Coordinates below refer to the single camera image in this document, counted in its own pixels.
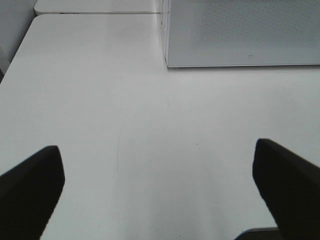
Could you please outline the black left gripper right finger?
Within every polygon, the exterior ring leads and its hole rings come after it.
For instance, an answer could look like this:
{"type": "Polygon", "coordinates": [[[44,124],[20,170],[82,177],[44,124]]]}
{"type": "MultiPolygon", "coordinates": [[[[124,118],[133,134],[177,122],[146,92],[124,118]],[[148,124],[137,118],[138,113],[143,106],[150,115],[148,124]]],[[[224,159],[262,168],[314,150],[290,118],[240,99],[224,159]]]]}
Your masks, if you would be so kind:
{"type": "Polygon", "coordinates": [[[320,238],[320,168],[280,144],[256,142],[252,177],[285,240],[320,238]]]}

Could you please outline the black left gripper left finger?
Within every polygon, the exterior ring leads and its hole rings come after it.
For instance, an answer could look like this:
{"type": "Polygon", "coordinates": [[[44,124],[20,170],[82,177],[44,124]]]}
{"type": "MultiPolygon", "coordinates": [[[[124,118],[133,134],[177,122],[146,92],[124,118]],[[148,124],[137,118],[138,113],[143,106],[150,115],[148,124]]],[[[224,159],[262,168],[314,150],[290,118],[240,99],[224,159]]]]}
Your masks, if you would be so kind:
{"type": "Polygon", "coordinates": [[[39,240],[65,185],[62,157],[49,145],[0,176],[0,238],[39,240]]]}

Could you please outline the grey left robot arm base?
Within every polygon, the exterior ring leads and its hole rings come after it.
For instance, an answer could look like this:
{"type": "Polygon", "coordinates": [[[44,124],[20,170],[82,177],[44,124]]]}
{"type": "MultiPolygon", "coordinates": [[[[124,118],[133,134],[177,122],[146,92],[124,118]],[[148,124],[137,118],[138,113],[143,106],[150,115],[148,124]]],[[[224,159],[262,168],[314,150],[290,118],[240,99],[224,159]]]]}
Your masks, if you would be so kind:
{"type": "Polygon", "coordinates": [[[277,227],[261,227],[248,229],[235,240],[283,240],[283,237],[277,227]]]}

